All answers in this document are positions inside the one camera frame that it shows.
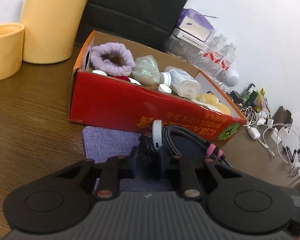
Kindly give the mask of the red artificial flower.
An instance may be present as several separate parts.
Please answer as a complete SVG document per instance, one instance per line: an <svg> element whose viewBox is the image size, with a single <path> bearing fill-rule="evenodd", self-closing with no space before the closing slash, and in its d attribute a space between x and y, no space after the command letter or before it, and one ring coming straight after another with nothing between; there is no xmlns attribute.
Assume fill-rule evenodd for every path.
<svg viewBox="0 0 300 240"><path fill-rule="evenodd" d="M111 77L119 79L119 80L130 82L129 77L127 77L127 76L111 76Z"/></svg>

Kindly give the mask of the water bottle left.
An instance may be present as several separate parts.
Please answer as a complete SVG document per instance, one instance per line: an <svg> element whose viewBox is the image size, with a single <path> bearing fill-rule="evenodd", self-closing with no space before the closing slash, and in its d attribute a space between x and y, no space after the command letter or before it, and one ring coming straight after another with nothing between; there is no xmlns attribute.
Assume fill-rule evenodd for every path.
<svg viewBox="0 0 300 240"><path fill-rule="evenodd" d="M227 36L224 34L219 34L214 37L213 40L208 44L209 50L203 54L203 57L209 59L214 63L220 63L223 58L223 53L221 50L224 48L227 41Z"/></svg>

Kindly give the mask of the white flat box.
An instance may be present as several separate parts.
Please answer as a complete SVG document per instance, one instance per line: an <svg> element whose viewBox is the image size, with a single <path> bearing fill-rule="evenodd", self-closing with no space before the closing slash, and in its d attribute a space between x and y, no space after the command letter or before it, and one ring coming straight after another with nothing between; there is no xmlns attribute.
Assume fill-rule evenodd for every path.
<svg viewBox="0 0 300 240"><path fill-rule="evenodd" d="M184 32L178 28L174 29L173 35L181 40L188 42L189 44L197 47L198 49L200 49L202 51L206 51L207 49L209 49L209 46L206 45L204 42L200 41L199 39L195 38L194 36Z"/></svg>

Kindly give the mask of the yellow thermos jug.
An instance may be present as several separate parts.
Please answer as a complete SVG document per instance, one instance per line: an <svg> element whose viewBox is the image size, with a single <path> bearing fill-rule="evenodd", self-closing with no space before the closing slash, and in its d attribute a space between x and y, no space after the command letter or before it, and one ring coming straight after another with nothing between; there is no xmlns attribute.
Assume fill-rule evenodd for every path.
<svg viewBox="0 0 300 240"><path fill-rule="evenodd" d="M87 0L24 0L20 21L25 27L23 60L51 64L67 60Z"/></svg>

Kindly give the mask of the purple tissue pack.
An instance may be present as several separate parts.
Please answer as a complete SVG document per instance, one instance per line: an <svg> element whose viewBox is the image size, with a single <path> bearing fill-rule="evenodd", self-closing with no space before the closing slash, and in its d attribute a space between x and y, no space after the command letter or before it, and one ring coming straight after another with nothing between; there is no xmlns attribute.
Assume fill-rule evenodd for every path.
<svg viewBox="0 0 300 240"><path fill-rule="evenodd" d="M204 15L191 8L181 11L175 26L203 42L215 31Z"/></svg>

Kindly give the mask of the white round charger with cable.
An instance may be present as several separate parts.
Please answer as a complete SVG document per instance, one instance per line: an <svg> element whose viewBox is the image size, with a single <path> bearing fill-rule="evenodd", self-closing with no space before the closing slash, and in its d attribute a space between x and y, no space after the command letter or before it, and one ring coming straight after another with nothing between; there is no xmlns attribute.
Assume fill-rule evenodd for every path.
<svg viewBox="0 0 300 240"><path fill-rule="evenodd" d="M152 123L152 136L142 135L139 139L140 159L147 172L162 171L164 156L162 153L162 121Z"/></svg>

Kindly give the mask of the purple drawstring cloth bag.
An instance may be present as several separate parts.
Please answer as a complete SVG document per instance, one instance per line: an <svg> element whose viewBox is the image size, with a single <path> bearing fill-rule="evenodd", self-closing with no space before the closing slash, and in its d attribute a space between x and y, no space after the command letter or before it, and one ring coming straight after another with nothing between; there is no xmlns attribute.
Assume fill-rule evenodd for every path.
<svg viewBox="0 0 300 240"><path fill-rule="evenodd" d="M134 146L139 145L139 133L125 132L114 129L87 126L82 131L83 143L88 159L96 163L104 163L108 158L118 155L129 155ZM120 180L121 191L171 191L167 180L153 180L145 176L145 165L136 156L136 177Z"/></svg>

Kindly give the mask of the black power adapter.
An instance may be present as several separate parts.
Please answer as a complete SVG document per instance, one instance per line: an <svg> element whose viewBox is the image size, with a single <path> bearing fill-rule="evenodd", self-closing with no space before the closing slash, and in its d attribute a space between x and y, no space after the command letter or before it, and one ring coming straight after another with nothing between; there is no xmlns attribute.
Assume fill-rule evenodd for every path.
<svg viewBox="0 0 300 240"><path fill-rule="evenodd" d="M236 104L240 104L243 102L243 98L241 97L241 95L237 91L234 91L234 90L230 93L230 98Z"/></svg>

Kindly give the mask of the black paper bag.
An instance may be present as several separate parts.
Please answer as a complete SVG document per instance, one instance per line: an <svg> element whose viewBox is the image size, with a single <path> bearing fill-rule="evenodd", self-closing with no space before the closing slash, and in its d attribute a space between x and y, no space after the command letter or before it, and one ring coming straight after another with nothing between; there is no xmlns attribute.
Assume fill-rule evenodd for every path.
<svg viewBox="0 0 300 240"><path fill-rule="evenodd" d="M76 43L93 30L162 50L187 0L88 0Z"/></svg>

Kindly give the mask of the white plastic bottle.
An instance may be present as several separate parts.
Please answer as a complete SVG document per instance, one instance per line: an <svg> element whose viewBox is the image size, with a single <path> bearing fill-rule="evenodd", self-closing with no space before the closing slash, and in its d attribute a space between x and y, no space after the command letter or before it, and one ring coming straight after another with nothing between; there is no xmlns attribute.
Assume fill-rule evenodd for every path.
<svg viewBox="0 0 300 240"><path fill-rule="evenodd" d="M185 70L172 66L160 73L159 84L166 85L172 92L184 98L194 98L201 91L201 84Z"/></svg>

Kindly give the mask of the yellow white plush toy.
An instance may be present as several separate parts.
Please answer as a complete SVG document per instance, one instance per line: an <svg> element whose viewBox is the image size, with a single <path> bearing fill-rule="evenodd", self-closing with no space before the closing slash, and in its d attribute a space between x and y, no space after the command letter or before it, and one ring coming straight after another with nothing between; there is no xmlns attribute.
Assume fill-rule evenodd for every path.
<svg viewBox="0 0 300 240"><path fill-rule="evenodd" d="M192 102L204 106L210 110L231 116L230 108L218 100L218 98L210 93L199 94L191 99Z"/></svg>

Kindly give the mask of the green white packet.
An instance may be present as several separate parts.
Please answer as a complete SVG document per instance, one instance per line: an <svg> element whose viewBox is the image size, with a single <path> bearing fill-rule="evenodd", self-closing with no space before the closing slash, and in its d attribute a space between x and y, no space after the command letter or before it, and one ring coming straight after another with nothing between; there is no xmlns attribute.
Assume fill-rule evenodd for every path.
<svg viewBox="0 0 300 240"><path fill-rule="evenodd" d="M160 72L156 59L152 55L135 59L132 76L142 85L152 86L160 81Z"/></svg>

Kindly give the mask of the water bottle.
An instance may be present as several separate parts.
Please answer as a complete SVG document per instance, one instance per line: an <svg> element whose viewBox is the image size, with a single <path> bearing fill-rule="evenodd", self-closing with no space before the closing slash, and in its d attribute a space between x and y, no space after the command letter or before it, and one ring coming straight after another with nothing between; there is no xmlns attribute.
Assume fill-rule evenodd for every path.
<svg viewBox="0 0 300 240"><path fill-rule="evenodd" d="M203 54L203 57L209 59L214 63L220 63L223 58L223 53L221 50L224 48L227 41L227 36L224 34L219 34L214 37L213 40L208 44L209 50Z"/></svg>
<svg viewBox="0 0 300 240"><path fill-rule="evenodd" d="M230 44L227 44L222 49L222 58L220 60L219 65L224 69L228 70L232 63L235 60L235 52L237 49L237 45L234 42L231 42Z"/></svg>

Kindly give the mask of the clear plastic container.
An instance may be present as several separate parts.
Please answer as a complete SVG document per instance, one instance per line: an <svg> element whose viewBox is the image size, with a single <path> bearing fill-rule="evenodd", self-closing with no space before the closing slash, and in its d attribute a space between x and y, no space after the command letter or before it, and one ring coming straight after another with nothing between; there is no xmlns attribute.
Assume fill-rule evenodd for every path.
<svg viewBox="0 0 300 240"><path fill-rule="evenodd" d="M201 52L196 46L173 35L165 42L164 51L189 62L194 61Z"/></svg>

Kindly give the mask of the purple fluffy scrunchie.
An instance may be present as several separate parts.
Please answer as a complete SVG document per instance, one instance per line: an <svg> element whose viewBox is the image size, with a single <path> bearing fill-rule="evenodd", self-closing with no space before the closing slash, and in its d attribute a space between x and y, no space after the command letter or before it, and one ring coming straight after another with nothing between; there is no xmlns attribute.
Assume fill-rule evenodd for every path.
<svg viewBox="0 0 300 240"><path fill-rule="evenodd" d="M90 62L95 69L111 76L129 76L135 66L130 50L124 44L116 42L93 46Z"/></svg>

